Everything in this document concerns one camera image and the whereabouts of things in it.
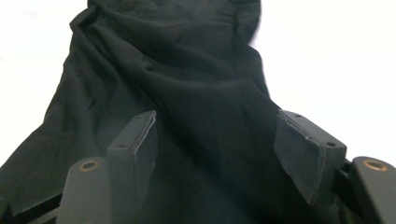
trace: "black cloth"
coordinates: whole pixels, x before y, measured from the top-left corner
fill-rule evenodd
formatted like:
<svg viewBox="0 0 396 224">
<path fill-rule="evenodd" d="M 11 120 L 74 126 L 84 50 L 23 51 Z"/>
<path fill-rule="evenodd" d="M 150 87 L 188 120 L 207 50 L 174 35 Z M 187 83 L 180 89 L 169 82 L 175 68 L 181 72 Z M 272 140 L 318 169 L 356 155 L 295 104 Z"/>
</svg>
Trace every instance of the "black cloth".
<svg viewBox="0 0 396 224">
<path fill-rule="evenodd" d="M 256 0 L 91 0 L 43 124 L 0 170 L 15 212 L 105 156 L 135 115 L 158 113 L 159 155 L 140 223 L 332 223 L 273 151 L 276 112 L 248 45 Z"/>
</svg>

